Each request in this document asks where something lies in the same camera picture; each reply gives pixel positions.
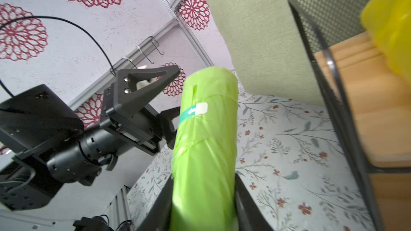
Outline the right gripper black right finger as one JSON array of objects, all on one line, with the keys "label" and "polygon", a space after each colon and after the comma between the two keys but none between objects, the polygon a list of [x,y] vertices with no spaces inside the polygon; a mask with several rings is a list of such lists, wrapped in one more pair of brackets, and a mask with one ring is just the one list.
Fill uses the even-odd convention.
[{"label": "right gripper black right finger", "polygon": [[238,173],[235,174],[234,197],[235,211],[240,231],[273,231]]}]

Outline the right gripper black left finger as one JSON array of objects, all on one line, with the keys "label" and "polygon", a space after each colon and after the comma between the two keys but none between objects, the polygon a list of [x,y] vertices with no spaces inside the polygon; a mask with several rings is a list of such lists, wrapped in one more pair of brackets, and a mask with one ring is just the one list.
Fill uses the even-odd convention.
[{"label": "right gripper black left finger", "polygon": [[170,176],[137,231],[168,231],[170,229],[172,194],[173,178]]}]

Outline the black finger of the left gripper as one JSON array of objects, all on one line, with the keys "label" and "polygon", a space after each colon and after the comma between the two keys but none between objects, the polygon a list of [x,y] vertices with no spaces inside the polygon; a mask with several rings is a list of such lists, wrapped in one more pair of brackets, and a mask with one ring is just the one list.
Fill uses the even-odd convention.
[{"label": "black finger of the left gripper", "polygon": [[179,75],[177,65],[118,71],[113,88],[115,112],[124,117],[138,113]]}]

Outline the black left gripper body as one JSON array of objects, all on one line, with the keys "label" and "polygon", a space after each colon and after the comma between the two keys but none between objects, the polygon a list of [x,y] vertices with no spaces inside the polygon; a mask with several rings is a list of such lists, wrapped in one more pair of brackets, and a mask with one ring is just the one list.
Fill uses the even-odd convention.
[{"label": "black left gripper body", "polygon": [[174,147],[177,129],[172,121],[179,116],[179,107],[158,113],[146,105],[125,119],[115,113],[114,92],[113,84],[104,91],[98,124],[67,139],[51,154],[46,166],[55,180],[91,186],[103,167],[112,171],[119,156],[133,148],[154,156],[159,153],[162,140]]}]

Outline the green roll diagonal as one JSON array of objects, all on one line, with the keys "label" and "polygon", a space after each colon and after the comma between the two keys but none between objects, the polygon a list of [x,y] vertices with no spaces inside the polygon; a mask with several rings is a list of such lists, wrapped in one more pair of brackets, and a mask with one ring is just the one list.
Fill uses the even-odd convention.
[{"label": "green roll diagonal", "polygon": [[182,95],[171,171],[172,231],[233,231],[238,81],[223,67],[190,75]]}]

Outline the yellow roll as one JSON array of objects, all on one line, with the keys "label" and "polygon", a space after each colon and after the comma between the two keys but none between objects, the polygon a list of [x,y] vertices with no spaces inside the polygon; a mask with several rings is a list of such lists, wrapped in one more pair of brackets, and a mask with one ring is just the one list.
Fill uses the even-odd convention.
[{"label": "yellow roll", "polygon": [[411,0],[370,0],[360,19],[387,67],[411,83]]}]

